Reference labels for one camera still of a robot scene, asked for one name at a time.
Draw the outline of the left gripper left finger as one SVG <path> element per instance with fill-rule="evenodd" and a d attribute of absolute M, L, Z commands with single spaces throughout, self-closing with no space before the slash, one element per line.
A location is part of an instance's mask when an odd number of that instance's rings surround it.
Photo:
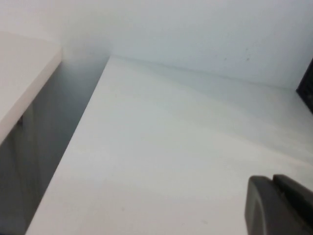
<path fill-rule="evenodd" d="M 313 211 L 297 210 L 265 176 L 251 176 L 247 186 L 245 220 L 249 235 L 311 235 Z"/>

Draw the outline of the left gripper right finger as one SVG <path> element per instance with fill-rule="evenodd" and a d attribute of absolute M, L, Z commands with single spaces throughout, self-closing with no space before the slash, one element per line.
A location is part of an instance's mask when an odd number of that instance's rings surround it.
<path fill-rule="evenodd" d="M 311 190 L 283 174 L 275 174 L 273 182 L 284 193 L 294 208 L 303 211 L 313 210 L 313 192 Z"/>

